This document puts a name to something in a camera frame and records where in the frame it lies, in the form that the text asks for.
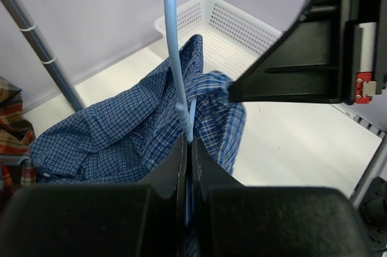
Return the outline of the blue hanger of blue shirt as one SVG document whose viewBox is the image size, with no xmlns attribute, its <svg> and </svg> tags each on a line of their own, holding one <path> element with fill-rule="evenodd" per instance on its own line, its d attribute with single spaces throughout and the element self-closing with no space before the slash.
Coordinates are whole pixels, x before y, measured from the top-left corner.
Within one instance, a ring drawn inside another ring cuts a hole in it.
<svg viewBox="0 0 387 257">
<path fill-rule="evenodd" d="M 187 145 L 191 146 L 194 139 L 193 123 L 197 100 L 193 99 L 191 105 L 187 104 L 178 45 L 177 0 L 164 0 L 164 21 L 166 27 L 167 50 L 177 94 L 175 109 L 182 131 L 186 136 Z"/>
</svg>

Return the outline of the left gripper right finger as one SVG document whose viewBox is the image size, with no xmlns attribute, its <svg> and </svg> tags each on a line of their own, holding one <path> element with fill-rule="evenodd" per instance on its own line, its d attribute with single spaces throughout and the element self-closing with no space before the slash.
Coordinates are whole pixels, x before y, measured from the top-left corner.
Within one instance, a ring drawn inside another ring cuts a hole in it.
<svg viewBox="0 0 387 257">
<path fill-rule="evenodd" d="M 329 187 L 251 187 L 192 142 L 198 256 L 372 256 L 346 196 Z"/>
</svg>

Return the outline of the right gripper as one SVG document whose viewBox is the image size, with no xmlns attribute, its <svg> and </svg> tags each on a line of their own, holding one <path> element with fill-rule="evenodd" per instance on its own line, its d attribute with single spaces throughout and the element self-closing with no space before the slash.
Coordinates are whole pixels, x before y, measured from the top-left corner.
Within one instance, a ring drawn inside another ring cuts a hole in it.
<svg viewBox="0 0 387 257">
<path fill-rule="evenodd" d="M 386 0 L 305 0 L 288 30 L 229 86 L 229 99 L 365 105 L 384 89 Z"/>
</svg>

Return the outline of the red plaid shirt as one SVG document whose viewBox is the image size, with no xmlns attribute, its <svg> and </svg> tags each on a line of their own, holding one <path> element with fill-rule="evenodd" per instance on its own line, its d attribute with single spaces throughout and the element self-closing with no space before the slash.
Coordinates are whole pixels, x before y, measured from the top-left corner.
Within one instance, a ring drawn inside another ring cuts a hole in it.
<svg viewBox="0 0 387 257">
<path fill-rule="evenodd" d="M 1 209 L 17 190 L 36 182 L 29 149 L 34 140 L 22 115 L 21 89 L 1 78 Z"/>
</svg>

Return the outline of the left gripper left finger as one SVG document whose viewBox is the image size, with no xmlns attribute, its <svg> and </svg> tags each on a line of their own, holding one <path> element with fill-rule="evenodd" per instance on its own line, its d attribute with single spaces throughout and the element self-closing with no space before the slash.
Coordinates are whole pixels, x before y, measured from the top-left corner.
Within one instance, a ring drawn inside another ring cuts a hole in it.
<svg viewBox="0 0 387 257">
<path fill-rule="evenodd" d="M 37 184 L 1 218 L 2 256 L 184 256 L 187 141 L 137 183 Z"/>
</svg>

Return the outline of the blue checked shirt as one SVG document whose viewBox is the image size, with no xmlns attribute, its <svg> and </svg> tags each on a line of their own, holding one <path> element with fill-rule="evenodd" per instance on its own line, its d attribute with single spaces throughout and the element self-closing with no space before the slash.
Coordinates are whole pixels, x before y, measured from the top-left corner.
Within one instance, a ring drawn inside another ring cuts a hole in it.
<svg viewBox="0 0 387 257">
<path fill-rule="evenodd" d="M 232 176 L 246 123 L 241 103 L 229 100 L 230 78 L 203 71 L 203 38 L 179 48 L 187 104 L 197 100 L 193 141 Z M 179 137 L 177 94 L 169 59 L 115 97 L 82 109 L 42 133 L 31 145 L 37 184 L 137 183 L 170 154 Z M 187 146 L 185 254 L 198 256 L 194 224 L 192 144 Z"/>
</svg>

